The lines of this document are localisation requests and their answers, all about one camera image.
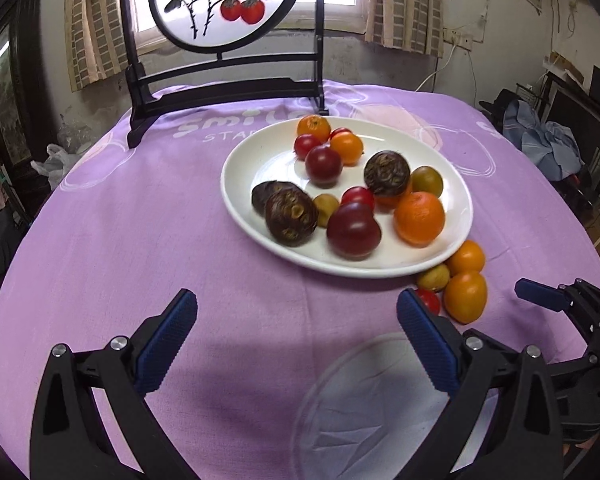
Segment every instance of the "blue clothing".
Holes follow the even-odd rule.
[[[542,124],[527,102],[513,101],[509,105],[502,135],[528,156],[548,180],[562,180],[582,167],[571,130],[554,122]]]

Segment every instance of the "plastic bag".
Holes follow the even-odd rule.
[[[46,176],[49,179],[49,186],[51,186],[51,191],[53,191],[56,187],[60,186],[62,179],[75,166],[76,162],[80,160],[89,147],[90,143],[84,144],[80,147],[78,153],[72,155],[71,153],[67,153],[62,146],[50,144],[46,147],[46,152],[49,154],[48,159],[42,164],[32,160],[31,167],[40,175]]]

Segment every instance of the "tablecloth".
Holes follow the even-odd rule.
[[[525,155],[449,96],[334,82],[325,90],[333,115],[398,128],[464,176],[475,207],[470,238],[486,252],[489,286],[471,327],[516,349],[537,344],[547,360],[581,355],[564,314],[513,291],[522,276],[600,287],[586,232]],[[0,444],[23,471],[50,348],[102,348],[184,287],[198,297],[198,321],[146,401],[203,479],[371,478],[375,467],[373,478],[392,478],[402,446],[392,420],[422,395],[420,382],[403,380],[416,365],[395,315],[411,279],[336,278],[288,263],[241,232],[219,192],[239,142],[312,110],[297,99],[176,112],[134,150],[127,113],[72,169],[0,292]],[[369,369],[378,373],[360,372]],[[101,392],[97,400],[119,456],[135,464]],[[435,420],[441,402],[425,418]]]

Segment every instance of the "beige curtain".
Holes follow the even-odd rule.
[[[64,30],[73,92],[125,69],[120,0],[64,0]]]
[[[442,0],[370,0],[365,39],[442,57]]]

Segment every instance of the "metal screw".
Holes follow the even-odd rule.
[[[536,345],[529,345],[526,347],[526,353],[534,359],[542,355],[541,350]]]
[[[128,343],[128,339],[123,335],[119,335],[111,340],[110,346],[114,350],[122,350],[126,344]]]
[[[62,357],[65,352],[66,346],[63,344],[56,345],[51,349],[51,355],[53,357]]]
[[[471,336],[464,342],[471,350],[479,350],[484,346],[482,339],[476,336]]]

